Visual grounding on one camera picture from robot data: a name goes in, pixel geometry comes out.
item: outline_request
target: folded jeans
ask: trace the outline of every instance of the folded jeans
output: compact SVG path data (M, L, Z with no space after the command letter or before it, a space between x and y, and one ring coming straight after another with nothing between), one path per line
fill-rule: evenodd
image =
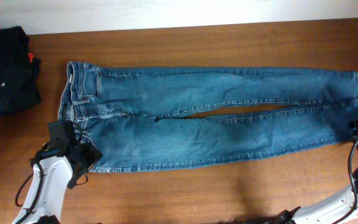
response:
M187 169L348 141L358 72L309 68L101 68L69 62L58 112L103 157L93 172ZM189 119L223 107L283 105Z

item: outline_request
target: wood grain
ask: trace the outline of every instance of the wood grain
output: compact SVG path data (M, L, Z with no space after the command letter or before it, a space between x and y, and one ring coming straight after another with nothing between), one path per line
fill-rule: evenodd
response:
M358 71L358 19L48 34L31 39L31 52L42 59L38 80L42 102L0 118L0 223L10 223L19 212L14 197L31 172L29 158L48 140L47 124L57 118L69 60L101 67ZM347 143L194 170L90 174L86 185L67 190L62 223L214 223L272 216L345 187L350 147ZM354 165L358 166L358 154Z

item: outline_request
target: jeans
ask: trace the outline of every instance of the jeans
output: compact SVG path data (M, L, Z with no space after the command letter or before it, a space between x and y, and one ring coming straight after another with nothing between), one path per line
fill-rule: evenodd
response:
M348 141L358 72L308 68L100 68L69 62L58 112L103 157L93 172L188 169ZM230 106L274 111L188 119Z

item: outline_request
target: wooden table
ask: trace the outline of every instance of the wooden table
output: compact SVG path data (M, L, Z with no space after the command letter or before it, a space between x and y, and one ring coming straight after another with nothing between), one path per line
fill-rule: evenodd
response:
M101 67L358 71L358 19L33 35L30 51L42 59L42 102L0 118L0 223L13 221L20 210L14 197L31 172L29 158L48 140L47 124L57 119L69 60ZM194 170L90 174L86 185L66 191L62 223L213 223L272 216L349 184L350 147Z

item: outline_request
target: robotic arm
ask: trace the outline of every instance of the robotic arm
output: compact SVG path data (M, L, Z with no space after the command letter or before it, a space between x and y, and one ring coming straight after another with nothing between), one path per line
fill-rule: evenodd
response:
M71 121L50 123L48 129L50 141L32 159L32 183L23 207L13 221L15 224L59 224L66 187L72 189L78 185L76 181L82 175L88 181L86 173L103 156L91 144L80 144L81 137L76 139ZM284 210L262 224L342 224L358 218L358 168L352 174L351 156L349 163L351 180L355 180L350 186L314 205L290 212Z

